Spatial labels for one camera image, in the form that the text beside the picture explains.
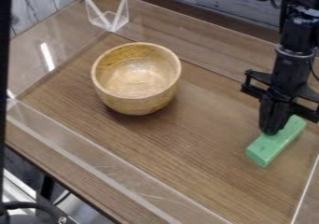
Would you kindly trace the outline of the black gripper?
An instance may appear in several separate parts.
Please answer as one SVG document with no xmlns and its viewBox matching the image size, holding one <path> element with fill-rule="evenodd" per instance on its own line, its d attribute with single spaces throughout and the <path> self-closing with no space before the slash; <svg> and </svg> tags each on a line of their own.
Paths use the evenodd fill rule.
<svg viewBox="0 0 319 224">
<path fill-rule="evenodd" d="M 278 45 L 273 72 L 249 69 L 242 91 L 261 102 L 259 128 L 278 134 L 293 115 L 319 121 L 319 93 L 309 85 L 315 50 L 295 52 Z"/>
</svg>

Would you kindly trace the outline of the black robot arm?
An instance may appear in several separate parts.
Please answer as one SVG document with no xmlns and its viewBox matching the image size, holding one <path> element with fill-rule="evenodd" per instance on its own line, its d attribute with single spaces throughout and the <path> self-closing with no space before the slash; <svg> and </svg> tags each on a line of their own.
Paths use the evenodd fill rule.
<svg viewBox="0 0 319 224">
<path fill-rule="evenodd" d="M 274 135 L 294 115 L 319 122 L 319 92 L 309 84 L 319 50 L 319 0 L 258 1 L 281 2 L 281 42 L 273 71 L 247 70 L 242 91 L 259 100 L 259 129 Z"/>
</svg>

